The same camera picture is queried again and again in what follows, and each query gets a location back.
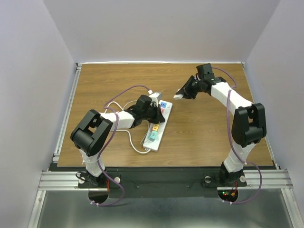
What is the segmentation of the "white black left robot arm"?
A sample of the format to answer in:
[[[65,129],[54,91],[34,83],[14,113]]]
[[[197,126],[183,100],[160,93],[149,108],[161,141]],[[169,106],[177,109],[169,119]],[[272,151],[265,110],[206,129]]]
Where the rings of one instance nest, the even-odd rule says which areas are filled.
[[[107,139],[110,132],[135,128],[142,121],[151,124],[165,122],[159,104],[161,97],[161,93],[141,95],[135,104],[119,112],[99,113],[92,109],[86,113],[72,131],[70,139],[82,155],[91,184],[95,187],[105,184],[105,166],[100,157],[110,142]]]

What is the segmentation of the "white power strip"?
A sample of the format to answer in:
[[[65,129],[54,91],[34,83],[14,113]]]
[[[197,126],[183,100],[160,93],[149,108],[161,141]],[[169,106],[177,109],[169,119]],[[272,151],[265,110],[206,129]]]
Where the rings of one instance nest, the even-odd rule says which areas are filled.
[[[150,124],[149,130],[147,131],[147,135],[142,145],[146,151],[158,151],[172,107],[173,103],[163,100],[160,101],[161,114],[164,117],[165,122],[159,124]]]

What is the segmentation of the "white square charger plug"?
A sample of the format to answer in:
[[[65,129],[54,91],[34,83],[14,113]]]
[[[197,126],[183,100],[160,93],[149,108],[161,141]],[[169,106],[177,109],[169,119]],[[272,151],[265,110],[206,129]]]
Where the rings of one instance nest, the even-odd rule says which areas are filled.
[[[183,98],[183,94],[175,94],[174,96],[173,96],[173,99],[174,100],[180,100],[180,99],[182,99]]]

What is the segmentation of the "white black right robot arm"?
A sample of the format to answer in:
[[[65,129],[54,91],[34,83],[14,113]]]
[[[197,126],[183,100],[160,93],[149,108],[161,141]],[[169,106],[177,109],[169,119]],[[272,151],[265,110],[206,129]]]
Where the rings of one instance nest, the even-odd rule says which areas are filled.
[[[222,77],[216,77],[214,67],[208,63],[196,67],[197,73],[177,90],[174,99],[195,99],[204,92],[226,107],[226,119],[230,152],[222,162],[219,182],[230,185],[237,181],[253,148],[266,136],[265,107],[253,103],[235,91]]]

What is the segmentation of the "yellow usb charger plug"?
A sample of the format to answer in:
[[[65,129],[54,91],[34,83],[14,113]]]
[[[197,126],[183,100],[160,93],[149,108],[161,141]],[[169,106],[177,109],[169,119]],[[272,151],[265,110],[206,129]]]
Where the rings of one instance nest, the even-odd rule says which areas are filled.
[[[152,127],[152,131],[158,131],[159,129],[159,124],[154,124],[153,127]]]

